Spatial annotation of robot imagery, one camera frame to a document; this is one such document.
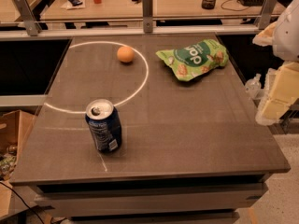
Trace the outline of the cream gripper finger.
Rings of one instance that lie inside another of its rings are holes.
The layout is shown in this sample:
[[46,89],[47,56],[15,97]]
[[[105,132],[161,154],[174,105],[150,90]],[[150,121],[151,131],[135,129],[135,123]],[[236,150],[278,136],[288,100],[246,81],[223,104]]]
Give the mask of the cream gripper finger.
[[256,122],[265,126],[277,123],[298,98],[299,63],[284,62],[278,70],[270,68],[265,77]]
[[277,23],[274,21],[270,23],[265,29],[254,36],[252,43],[258,46],[271,46],[273,43],[273,34]]

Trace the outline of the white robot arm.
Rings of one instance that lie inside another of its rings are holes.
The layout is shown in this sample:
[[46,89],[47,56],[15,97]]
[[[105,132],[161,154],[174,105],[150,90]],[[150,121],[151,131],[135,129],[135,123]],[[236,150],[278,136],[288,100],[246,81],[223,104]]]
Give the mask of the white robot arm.
[[253,38],[258,46],[272,46],[284,61],[277,71],[268,72],[256,122],[272,125],[299,99],[299,0],[292,0],[279,16]]

